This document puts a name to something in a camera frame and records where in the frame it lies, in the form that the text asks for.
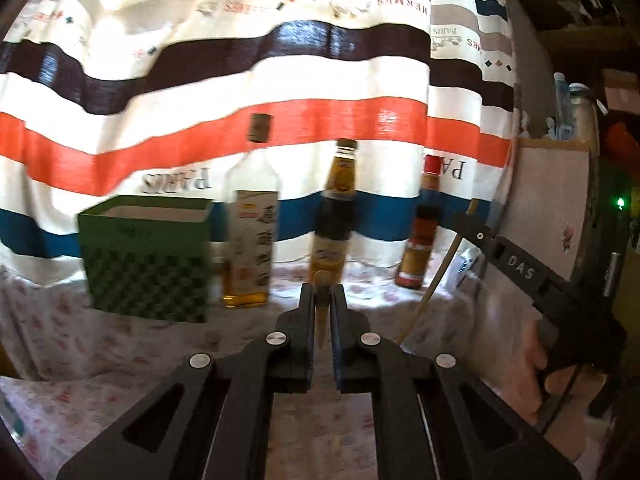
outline red bottle cap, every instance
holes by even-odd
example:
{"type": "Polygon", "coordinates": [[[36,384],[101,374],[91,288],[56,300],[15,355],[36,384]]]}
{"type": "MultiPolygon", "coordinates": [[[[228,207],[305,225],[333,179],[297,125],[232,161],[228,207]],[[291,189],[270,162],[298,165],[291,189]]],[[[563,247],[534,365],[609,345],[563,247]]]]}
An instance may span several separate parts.
{"type": "Polygon", "coordinates": [[[427,155],[424,158],[424,173],[432,173],[439,175],[442,170],[442,157],[435,155],[427,155]]]}

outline black stripe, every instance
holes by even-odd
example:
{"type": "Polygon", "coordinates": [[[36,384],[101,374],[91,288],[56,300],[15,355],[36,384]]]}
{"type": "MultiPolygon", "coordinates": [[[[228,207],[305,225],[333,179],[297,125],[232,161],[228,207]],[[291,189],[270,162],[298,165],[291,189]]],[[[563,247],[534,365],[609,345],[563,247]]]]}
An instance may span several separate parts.
{"type": "Polygon", "coordinates": [[[513,89],[483,82],[473,63],[430,59],[429,35],[409,25],[385,23],[350,29],[325,22],[296,21],[275,27],[259,38],[183,41],[166,47],[147,76],[101,80],[87,76],[80,63],[52,43],[3,43],[0,73],[14,72],[50,87],[90,114],[117,114],[133,97],[212,77],[245,72],[260,60],[276,56],[321,56],[361,61],[379,56],[408,57],[431,66],[431,84],[474,90],[485,104],[513,110],[513,89]]]}

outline wooden edge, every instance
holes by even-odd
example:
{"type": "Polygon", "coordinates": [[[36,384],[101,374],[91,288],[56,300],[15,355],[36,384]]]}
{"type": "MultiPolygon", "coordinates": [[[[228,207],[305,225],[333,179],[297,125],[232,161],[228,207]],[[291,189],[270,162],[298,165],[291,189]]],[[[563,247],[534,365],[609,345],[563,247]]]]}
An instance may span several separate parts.
{"type": "Polygon", "coordinates": [[[546,150],[567,150],[570,152],[588,152],[589,143],[580,140],[552,140],[519,138],[521,148],[543,148],[546,150]]]}

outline white label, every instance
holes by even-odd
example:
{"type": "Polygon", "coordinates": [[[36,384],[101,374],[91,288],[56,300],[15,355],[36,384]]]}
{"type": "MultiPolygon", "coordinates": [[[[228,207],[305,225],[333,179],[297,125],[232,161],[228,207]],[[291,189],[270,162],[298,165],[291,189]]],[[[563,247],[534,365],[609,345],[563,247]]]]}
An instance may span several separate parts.
{"type": "Polygon", "coordinates": [[[340,262],[347,252],[348,244],[348,240],[329,240],[315,236],[313,258],[324,263],[340,262]]]}
{"type": "Polygon", "coordinates": [[[230,292],[235,296],[268,292],[278,192],[238,191],[230,211],[230,292]]]}

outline black cable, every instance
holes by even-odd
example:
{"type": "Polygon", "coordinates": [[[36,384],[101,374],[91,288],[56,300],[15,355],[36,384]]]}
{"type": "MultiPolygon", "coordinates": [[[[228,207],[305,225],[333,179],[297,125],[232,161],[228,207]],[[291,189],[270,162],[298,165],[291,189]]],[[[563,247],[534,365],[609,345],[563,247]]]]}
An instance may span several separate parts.
{"type": "Polygon", "coordinates": [[[574,370],[574,373],[571,375],[571,379],[569,379],[569,383],[564,389],[564,392],[562,392],[562,396],[560,397],[560,400],[558,401],[556,408],[554,409],[553,413],[549,417],[549,420],[543,426],[542,431],[540,431],[540,434],[545,434],[547,430],[551,427],[551,425],[554,423],[554,420],[556,420],[556,418],[558,417],[558,413],[560,413],[560,410],[562,409],[562,406],[564,406],[564,403],[566,402],[567,397],[569,397],[569,394],[571,393],[571,390],[574,387],[575,381],[578,378],[578,375],[580,375],[581,371],[582,371],[582,365],[575,365],[575,370],[574,370]]]}

